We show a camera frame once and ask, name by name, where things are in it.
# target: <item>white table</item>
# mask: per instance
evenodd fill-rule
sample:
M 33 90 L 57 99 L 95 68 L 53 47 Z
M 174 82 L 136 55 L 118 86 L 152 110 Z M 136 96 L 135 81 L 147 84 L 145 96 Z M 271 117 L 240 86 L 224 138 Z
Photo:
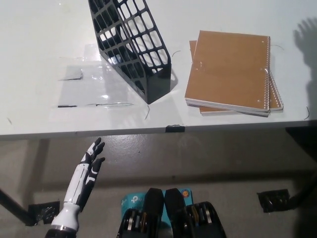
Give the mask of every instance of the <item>white table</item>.
M 317 15 L 315 0 L 148 0 L 178 79 L 171 93 L 148 106 L 134 92 L 132 106 L 56 108 L 65 67 L 98 60 L 88 0 L 4 1 L 0 8 L 0 138 L 47 138 L 308 125 L 317 119 L 307 86 L 310 68 L 294 42 L 302 20 Z M 272 65 L 285 105 L 269 118 L 247 115 L 202 117 L 186 105 L 189 41 L 199 30 L 271 36 Z M 109 72 L 109 77 L 118 77 Z

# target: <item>black magazine file holder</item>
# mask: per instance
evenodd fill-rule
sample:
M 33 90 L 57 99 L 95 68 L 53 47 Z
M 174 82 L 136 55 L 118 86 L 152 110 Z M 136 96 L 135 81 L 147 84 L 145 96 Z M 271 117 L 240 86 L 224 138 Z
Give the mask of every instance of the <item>black magazine file holder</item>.
M 170 55 L 145 0 L 89 6 L 101 56 L 148 104 L 170 92 Z

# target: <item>stack of notebooks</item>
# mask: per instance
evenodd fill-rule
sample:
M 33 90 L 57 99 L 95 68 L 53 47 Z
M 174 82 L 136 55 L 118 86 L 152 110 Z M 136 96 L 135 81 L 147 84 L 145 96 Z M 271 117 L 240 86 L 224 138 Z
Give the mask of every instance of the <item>stack of notebooks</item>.
M 268 117 L 283 103 L 270 72 L 270 37 L 200 31 L 190 41 L 193 64 L 185 94 L 203 116 Z

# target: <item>concrete floor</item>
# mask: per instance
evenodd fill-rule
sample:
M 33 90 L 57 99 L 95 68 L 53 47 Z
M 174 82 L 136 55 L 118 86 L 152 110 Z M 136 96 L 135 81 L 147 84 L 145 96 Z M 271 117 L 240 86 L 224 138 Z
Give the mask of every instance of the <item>concrete floor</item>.
M 96 138 L 0 142 L 0 188 L 23 207 L 63 200 L 72 173 Z M 130 192 L 188 186 L 210 201 L 228 238 L 317 237 L 317 196 L 293 211 L 264 214 L 257 192 L 294 194 L 317 168 L 282 129 L 103 137 L 106 161 L 80 215 L 79 238 L 114 238 Z M 0 238 L 44 237 L 0 207 Z

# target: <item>white robotic hand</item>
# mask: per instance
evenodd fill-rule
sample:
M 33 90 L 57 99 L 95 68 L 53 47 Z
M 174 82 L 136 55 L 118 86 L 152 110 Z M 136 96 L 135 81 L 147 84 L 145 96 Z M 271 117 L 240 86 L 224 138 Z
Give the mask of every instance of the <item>white robotic hand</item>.
M 79 229 L 78 214 L 84 209 L 94 188 L 98 172 L 105 158 L 96 159 L 105 143 L 98 138 L 87 150 L 69 183 L 63 209 L 53 220 L 46 238 L 74 238 Z

